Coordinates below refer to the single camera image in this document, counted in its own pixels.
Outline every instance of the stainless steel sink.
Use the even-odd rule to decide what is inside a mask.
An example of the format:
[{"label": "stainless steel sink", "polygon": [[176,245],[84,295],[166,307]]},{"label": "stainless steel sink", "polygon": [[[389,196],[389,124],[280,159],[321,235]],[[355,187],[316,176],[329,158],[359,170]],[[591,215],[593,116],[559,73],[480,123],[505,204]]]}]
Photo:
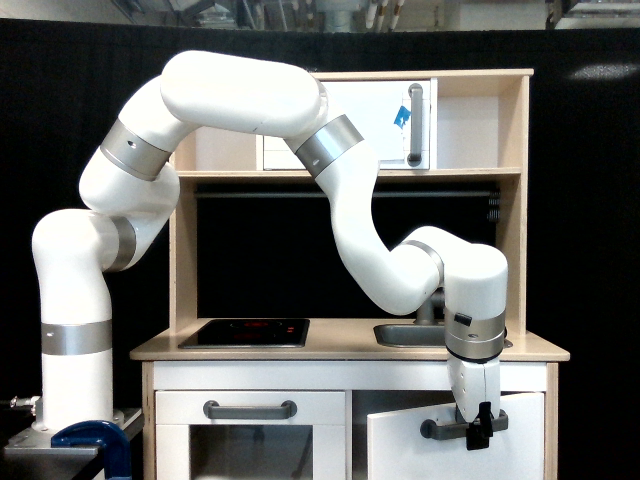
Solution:
[{"label": "stainless steel sink", "polygon": [[373,332],[387,347],[444,347],[444,325],[378,325]]}]

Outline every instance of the cabinet door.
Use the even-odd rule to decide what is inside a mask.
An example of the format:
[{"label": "cabinet door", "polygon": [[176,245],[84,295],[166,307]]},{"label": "cabinet door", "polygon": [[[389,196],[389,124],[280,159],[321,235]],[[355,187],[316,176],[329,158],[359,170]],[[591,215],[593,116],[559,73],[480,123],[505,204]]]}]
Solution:
[{"label": "cabinet door", "polygon": [[495,432],[490,446],[468,451],[466,439],[433,440],[420,434],[422,422],[454,423],[455,404],[368,415],[369,480],[542,480],[544,394],[501,398],[509,428]]}]

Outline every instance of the door handle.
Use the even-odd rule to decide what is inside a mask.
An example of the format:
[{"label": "door handle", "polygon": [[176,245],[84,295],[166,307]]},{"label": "door handle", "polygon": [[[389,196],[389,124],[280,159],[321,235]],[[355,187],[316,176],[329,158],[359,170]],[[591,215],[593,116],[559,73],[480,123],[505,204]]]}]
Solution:
[{"label": "door handle", "polygon": [[211,420],[286,420],[298,412],[298,407],[291,400],[280,406],[242,406],[222,407],[215,400],[205,402],[204,414]]},{"label": "door handle", "polygon": [[409,87],[411,97],[411,152],[407,163],[417,167],[422,162],[422,86],[414,83]]}]

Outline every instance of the wooden shelf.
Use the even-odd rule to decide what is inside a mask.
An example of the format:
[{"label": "wooden shelf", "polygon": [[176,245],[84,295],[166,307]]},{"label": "wooden shelf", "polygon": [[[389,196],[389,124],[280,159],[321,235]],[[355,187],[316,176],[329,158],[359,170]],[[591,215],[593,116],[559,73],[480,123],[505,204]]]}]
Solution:
[{"label": "wooden shelf", "polygon": [[[460,168],[441,170],[381,170],[378,181],[394,182],[451,182],[497,181],[517,178],[522,174],[520,167],[501,168]],[[265,171],[199,171],[180,170],[181,179],[198,183],[313,183],[306,170],[265,170]]]}]

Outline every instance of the stovetop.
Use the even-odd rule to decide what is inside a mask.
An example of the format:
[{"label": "stovetop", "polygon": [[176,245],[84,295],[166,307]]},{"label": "stovetop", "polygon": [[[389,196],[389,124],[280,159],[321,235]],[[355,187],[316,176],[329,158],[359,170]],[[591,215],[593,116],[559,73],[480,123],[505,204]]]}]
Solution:
[{"label": "stovetop", "polygon": [[211,320],[179,348],[304,347],[306,318],[225,318]]}]

